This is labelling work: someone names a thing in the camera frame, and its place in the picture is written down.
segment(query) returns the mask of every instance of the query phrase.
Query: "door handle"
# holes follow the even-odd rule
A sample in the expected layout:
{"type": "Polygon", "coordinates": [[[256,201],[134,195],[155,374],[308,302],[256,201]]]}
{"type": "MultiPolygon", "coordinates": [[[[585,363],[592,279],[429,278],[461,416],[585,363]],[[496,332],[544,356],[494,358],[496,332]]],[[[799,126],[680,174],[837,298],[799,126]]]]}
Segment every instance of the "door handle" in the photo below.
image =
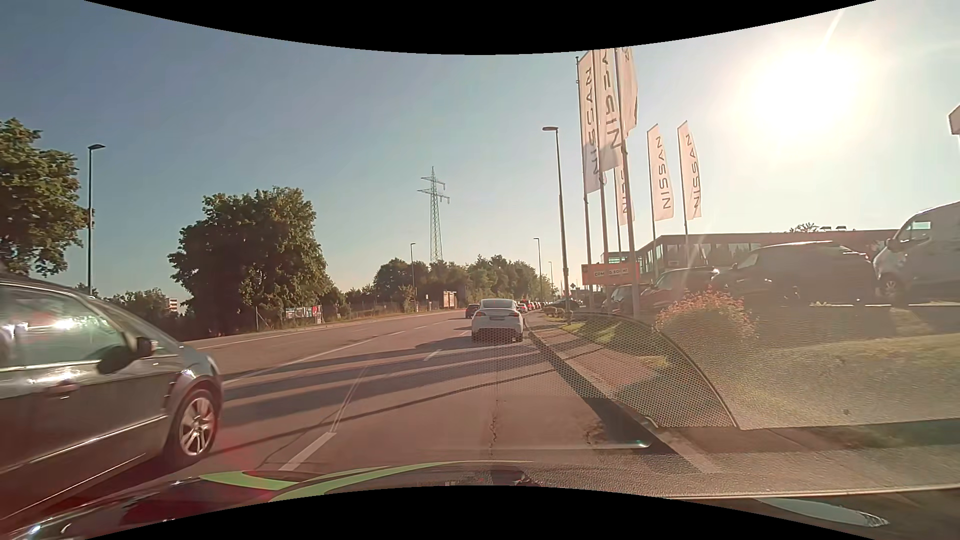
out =
{"type": "Polygon", "coordinates": [[[47,386],[44,392],[48,394],[67,394],[80,389],[80,385],[75,382],[64,381],[60,384],[55,384],[53,386],[47,386]]]}

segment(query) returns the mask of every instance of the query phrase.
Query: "dealership building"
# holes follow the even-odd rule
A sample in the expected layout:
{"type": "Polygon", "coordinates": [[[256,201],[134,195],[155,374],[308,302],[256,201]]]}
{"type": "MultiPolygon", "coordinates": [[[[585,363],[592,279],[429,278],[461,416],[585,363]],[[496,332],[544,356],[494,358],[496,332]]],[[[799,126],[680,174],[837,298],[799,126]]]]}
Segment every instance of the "dealership building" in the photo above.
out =
{"type": "MultiPolygon", "coordinates": [[[[651,282],[656,273],[688,266],[730,268],[751,251],[763,246],[835,240],[873,258],[896,229],[848,231],[843,227],[821,229],[813,233],[708,233],[664,234],[636,251],[642,282],[651,282]]],[[[626,262],[629,252],[611,252],[607,262],[626,262]]]]}

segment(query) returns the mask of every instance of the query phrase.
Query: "white van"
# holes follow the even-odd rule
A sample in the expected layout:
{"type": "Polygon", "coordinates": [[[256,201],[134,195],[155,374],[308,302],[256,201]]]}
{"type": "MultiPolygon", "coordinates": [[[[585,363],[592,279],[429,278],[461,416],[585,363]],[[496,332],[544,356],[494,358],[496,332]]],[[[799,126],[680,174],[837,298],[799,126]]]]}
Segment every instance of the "white van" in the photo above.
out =
{"type": "Polygon", "coordinates": [[[876,254],[874,272],[881,302],[960,301],[960,201],[908,219],[876,254]]]}

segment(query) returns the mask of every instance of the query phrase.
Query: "sun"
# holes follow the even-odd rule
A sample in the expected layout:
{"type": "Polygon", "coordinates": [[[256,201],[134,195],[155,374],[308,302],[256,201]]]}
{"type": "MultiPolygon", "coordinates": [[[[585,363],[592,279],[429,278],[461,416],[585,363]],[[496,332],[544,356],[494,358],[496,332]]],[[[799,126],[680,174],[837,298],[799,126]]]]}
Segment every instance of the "sun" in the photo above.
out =
{"type": "Polygon", "coordinates": [[[756,120],[781,138],[835,127],[856,105],[859,67],[852,56],[823,50],[769,62],[756,76],[756,120]]]}

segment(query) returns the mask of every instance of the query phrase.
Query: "wheel rim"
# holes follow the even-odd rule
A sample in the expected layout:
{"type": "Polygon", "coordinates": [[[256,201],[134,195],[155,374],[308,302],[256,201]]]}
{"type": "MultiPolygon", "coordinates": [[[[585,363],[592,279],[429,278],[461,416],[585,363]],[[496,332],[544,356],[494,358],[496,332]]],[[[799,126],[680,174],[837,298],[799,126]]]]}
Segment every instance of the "wheel rim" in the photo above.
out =
{"type": "Polygon", "coordinates": [[[897,280],[888,278],[880,284],[879,294],[887,300],[896,300],[900,294],[900,285],[897,280]]]}
{"type": "Polygon", "coordinates": [[[190,456],[200,455],[210,446],[216,422],[213,404],[209,399],[195,398],[180,417],[180,449],[190,456]]]}

